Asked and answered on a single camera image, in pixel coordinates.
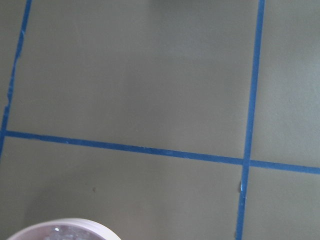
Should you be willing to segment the clear ice cubes pile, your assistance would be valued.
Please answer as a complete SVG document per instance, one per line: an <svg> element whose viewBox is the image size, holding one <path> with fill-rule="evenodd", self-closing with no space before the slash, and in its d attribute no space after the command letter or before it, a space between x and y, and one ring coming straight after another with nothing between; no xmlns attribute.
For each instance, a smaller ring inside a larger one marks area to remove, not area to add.
<svg viewBox="0 0 320 240"><path fill-rule="evenodd" d="M96 234L75 226L56 225L52 227L43 240L100 240Z"/></svg>

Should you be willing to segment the pink bowl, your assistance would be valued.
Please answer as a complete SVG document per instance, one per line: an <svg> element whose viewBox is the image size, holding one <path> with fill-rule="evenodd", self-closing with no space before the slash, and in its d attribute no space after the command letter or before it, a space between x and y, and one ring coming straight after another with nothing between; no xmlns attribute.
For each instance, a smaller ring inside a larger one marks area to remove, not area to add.
<svg viewBox="0 0 320 240"><path fill-rule="evenodd" d="M100 237L100 240L119 240L120 237L106 226L83 218L62 218L41 222L26 227L9 237L10 240L42 240L54 226L73 226L87 230Z"/></svg>

